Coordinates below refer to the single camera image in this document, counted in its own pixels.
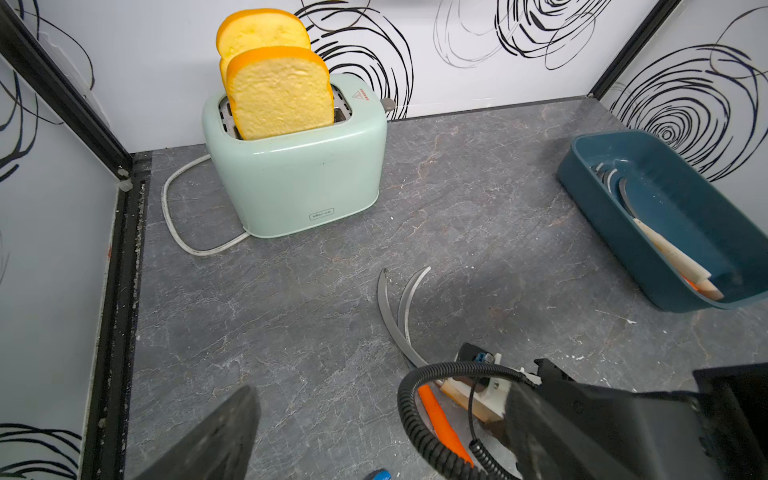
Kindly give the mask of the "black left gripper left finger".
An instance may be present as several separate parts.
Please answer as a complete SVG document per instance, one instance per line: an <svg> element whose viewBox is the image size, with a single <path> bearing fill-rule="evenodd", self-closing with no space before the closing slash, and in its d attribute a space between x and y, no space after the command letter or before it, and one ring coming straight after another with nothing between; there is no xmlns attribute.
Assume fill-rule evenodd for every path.
<svg viewBox="0 0 768 480"><path fill-rule="evenodd" d="M257 390L241 387L138 477L243 479L260 415Z"/></svg>

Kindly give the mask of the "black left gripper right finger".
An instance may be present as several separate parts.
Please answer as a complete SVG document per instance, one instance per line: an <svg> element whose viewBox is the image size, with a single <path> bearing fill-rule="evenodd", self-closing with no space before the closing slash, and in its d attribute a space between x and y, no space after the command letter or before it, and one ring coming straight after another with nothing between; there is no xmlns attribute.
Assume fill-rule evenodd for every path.
<svg viewBox="0 0 768 480"><path fill-rule="evenodd" d="M510 387L505 420L508 446L525 479L637 477L529 387Z"/></svg>

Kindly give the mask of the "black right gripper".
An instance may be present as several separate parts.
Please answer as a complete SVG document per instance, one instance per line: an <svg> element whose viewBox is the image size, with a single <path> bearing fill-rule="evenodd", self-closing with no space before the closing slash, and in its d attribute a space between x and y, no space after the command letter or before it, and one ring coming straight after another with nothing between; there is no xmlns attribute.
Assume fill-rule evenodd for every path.
<svg viewBox="0 0 768 480"><path fill-rule="evenodd" d="M509 386L521 384L533 389L634 472L635 479L767 476L764 363L696 370L695 390L653 392L588 385L548 359L535 363L536 380L518 373L509 378ZM503 420L491 430L511 451L505 420L508 392ZM513 471L499 466L488 455L483 455L480 462L494 477L525 479L518 470L516 456Z"/></svg>

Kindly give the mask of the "wooden handle sickle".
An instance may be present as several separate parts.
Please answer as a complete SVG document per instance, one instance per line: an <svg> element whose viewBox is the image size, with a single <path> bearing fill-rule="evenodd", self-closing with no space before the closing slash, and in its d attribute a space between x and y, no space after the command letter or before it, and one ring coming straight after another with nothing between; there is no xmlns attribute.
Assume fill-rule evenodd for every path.
<svg viewBox="0 0 768 480"><path fill-rule="evenodd" d="M693 282L700 289L699 293L705 297L715 301L722 300L724 294L710 281L711 273L707 269L639 219L629 200L626 178L622 178L618 182L618 190L622 203L633 218L634 223L678 273Z"/></svg>
<svg viewBox="0 0 768 480"><path fill-rule="evenodd" d="M431 268L426 266L414 273L408 280L398 303L397 327L404 336L405 342L411 346L409 330L409 314L415 291ZM440 390L464 408L469 406L470 385L462 381L448 379L438 381ZM473 396L473 415L482 423L490 424L502 421L504 417L503 400L509 386L499 381L492 381L490 386L482 392L475 392Z"/></svg>

